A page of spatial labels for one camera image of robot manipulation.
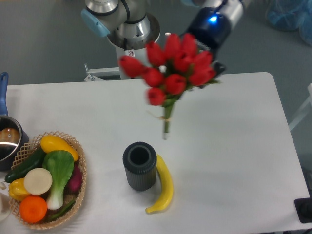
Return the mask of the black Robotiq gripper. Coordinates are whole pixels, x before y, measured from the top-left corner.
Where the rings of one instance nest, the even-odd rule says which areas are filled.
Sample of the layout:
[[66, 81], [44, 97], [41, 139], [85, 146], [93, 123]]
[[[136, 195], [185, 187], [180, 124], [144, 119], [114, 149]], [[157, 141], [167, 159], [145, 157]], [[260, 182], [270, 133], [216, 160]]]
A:
[[[185, 4], [199, 9], [186, 33], [193, 35], [199, 48], [211, 52], [215, 60], [218, 50], [243, 16], [244, 1], [187, 0]], [[212, 68], [215, 76], [226, 70], [219, 61], [214, 61]]]

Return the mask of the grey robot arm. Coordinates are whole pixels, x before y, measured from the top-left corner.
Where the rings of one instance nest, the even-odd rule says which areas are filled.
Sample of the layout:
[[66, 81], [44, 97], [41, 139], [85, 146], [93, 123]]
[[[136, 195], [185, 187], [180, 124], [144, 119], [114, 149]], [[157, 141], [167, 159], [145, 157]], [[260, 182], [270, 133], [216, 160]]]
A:
[[[81, 17], [99, 37], [107, 37], [117, 58], [128, 55], [149, 65], [145, 45], [157, 42], [158, 20], [146, 11], [145, 0], [87, 0]], [[195, 37], [200, 50], [215, 53], [241, 19], [248, 0], [185, 0], [185, 5], [199, 8], [187, 33]]]

